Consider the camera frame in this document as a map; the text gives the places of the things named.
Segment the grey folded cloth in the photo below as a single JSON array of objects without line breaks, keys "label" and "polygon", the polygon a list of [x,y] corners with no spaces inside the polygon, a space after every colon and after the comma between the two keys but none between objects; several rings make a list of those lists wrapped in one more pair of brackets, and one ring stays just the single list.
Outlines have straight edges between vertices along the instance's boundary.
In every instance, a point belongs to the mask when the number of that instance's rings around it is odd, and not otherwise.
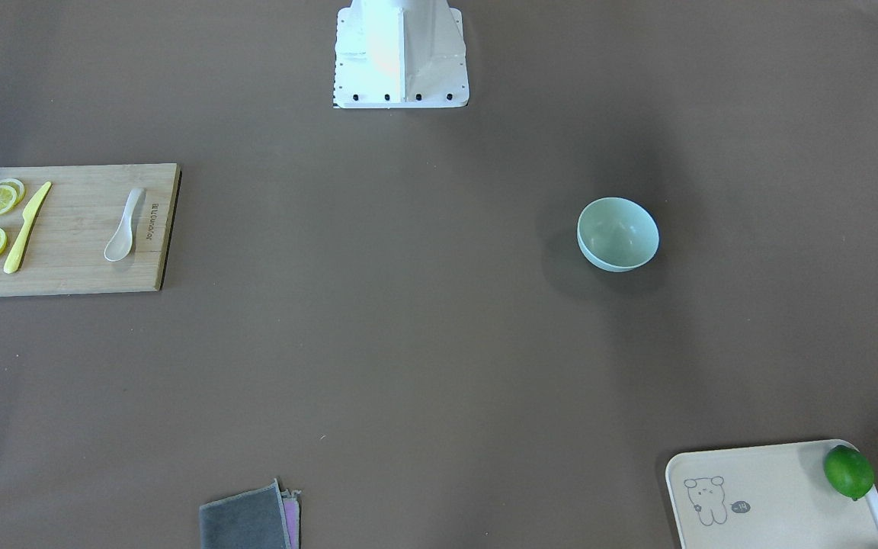
[{"label": "grey folded cloth", "polygon": [[299,490],[283,490],[275,479],[199,508],[202,548],[299,548]]}]

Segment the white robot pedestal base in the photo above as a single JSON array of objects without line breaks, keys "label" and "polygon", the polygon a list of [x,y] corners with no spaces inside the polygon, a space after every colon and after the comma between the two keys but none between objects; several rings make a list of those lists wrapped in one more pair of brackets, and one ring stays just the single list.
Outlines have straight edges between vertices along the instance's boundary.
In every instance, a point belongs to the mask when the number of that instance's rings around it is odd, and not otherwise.
[{"label": "white robot pedestal base", "polygon": [[468,105],[463,14],[446,1],[352,1],[337,13],[332,105]]}]

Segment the green lime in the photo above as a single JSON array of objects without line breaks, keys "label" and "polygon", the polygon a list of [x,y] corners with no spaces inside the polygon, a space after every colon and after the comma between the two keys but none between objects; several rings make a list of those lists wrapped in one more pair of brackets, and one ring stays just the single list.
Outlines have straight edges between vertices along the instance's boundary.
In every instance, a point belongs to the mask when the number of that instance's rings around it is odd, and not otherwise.
[{"label": "green lime", "polygon": [[833,490],[853,501],[864,498],[875,484],[875,473],[869,460],[851,446],[837,445],[827,451],[823,473]]}]

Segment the white ceramic spoon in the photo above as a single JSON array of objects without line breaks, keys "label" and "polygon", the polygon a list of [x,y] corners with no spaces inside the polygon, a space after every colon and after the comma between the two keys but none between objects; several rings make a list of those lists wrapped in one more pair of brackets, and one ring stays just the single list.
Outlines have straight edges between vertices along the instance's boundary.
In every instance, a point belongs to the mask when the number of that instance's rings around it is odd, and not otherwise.
[{"label": "white ceramic spoon", "polygon": [[135,246],[135,214],[145,197],[145,188],[133,188],[129,192],[118,226],[104,248],[104,259],[108,263],[124,260],[131,254]]}]

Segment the bamboo cutting board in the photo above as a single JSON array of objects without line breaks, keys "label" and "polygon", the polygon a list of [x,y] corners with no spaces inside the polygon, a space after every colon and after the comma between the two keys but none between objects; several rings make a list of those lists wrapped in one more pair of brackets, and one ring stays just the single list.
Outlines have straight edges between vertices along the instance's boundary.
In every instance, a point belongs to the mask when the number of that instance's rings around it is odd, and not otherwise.
[{"label": "bamboo cutting board", "polygon": [[[159,291],[181,180],[177,163],[0,167],[4,178],[22,181],[28,197],[45,183],[51,190],[20,268],[6,274],[6,255],[0,255],[0,297]],[[104,248],[136,188],[143,196],[131,214],[131,252],[109,262]],[[0,216],[10,243],[21,227],[22,205]]]}]

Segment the lemon slice upper back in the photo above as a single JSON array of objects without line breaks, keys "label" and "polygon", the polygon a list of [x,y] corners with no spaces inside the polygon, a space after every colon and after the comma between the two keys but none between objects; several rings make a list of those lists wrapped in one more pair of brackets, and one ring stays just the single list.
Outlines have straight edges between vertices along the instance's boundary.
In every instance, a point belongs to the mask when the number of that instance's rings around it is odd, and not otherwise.
[{"label": "lemon slice upper back", "polygon": [[21,203],[27,193],[27,188],[18,178],[3,178],[0,180],[0,187],[13,188],[15,191],[15,203]]}]

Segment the cream rabbit tray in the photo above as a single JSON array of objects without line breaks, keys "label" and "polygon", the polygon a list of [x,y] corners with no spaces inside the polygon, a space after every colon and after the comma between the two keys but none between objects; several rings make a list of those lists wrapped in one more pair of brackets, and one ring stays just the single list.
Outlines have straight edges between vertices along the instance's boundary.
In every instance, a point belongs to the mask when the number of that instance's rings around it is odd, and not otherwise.
[{"label": "cream rabbit tray", "polygon": [[825,476],[841,440],[678,453],[665,467],[683,548],[878,548],[878,492]]}]

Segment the mint green bowl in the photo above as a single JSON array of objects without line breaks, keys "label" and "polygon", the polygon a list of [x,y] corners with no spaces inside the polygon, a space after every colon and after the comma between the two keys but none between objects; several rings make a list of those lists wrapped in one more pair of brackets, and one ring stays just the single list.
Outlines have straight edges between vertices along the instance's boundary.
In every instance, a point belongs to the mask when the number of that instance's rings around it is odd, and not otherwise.
[{"label": "mint green bowl", "polygon": [[600,270],[627,272],[647,264],[661,245],[652,215],[623,197],[603,197],[582,209],[576,242],[586,261]]}]

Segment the yellow plastic knife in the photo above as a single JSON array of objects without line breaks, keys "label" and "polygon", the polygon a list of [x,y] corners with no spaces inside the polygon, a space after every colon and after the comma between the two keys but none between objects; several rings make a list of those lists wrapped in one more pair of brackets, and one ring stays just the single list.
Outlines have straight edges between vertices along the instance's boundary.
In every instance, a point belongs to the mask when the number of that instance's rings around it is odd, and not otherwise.
[{"label": "yellow plastic knife", "polygon": [[14,272],[20,270],[22,260],[24,260],[25,251],[27,251],[29,236],[34,229],[35,220],[46,196],[51,191],[52,186],[53,183],[51,181],[46,181],[46,183],[42,185],[42,187],[39,188],[31,198],[29,198],[27,205],[24,206],[24,209],[22,210],[22,226],[20,232],[15,237],[13,246],[11,246],[3,265],[3,272],[5,274],[14,274]]}]

